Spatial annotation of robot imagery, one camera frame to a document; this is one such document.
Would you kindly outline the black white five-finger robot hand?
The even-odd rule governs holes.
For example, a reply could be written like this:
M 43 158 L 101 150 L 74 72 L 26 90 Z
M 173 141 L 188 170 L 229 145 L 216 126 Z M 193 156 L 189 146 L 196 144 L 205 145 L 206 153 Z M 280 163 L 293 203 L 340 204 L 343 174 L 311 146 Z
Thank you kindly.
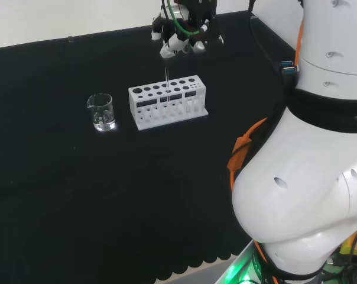
M 151 39 L 163 43 L 161 58 L 171 59 L 181 51 L 200 54 L 224 45 L 216 8 L 216 1 L 162 1 L 151 25 Z

